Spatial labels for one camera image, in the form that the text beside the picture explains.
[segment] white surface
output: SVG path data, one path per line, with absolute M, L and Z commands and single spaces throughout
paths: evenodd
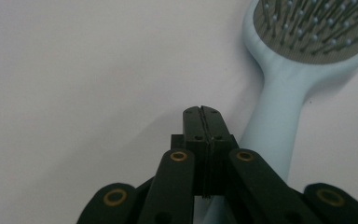
M 262 87 L 248 2 L 0 0 L 0 223 L 76 223 L 145 182 L 193 105 L 239 139 Z M 358 71 L 304 104 L 289 185 L 315 182 L 358 199 Z

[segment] light blue hairbrush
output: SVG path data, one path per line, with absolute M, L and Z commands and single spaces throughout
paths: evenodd
M 307 93 L 358 68 L 358 0 L 253 0 L 243 39 L 265 83 L 240 147 L 258 152 L 286 181 Z M 221 198 L 211 208 L 203 223 L 222 223 Z

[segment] metal rivet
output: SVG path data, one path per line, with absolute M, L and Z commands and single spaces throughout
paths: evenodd
M 340 207 L 345 204 L 345 199 L 331 189 L 319 189 L 316 191 L 316 195 L 322 202 L 328 203 L 335 207 Z
M 173 161 L 185 161 L 187 160 L 187 154 L 185 154 L 185 152 L 182 151 L 173 152 L 171 154 L 171 159 Z
M 117 195 L 117 198 L 111 199 L 111 196 Z M 127 192 L 124 189 L 112 189 L 103 196 L 103 202 L 107 206 L 118 206 L 127 199 Z
M 252 161 L 255 157 L 252 153 L 247 151 L 242 151 L 237 153 L 237 158 L 241 161 Z

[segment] hairbrush bristle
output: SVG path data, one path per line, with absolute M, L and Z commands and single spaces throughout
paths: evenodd
M 333 63 L 358 52 L 358 0 L 262 0 L 254 24 L 271 49 L 296 61 Z

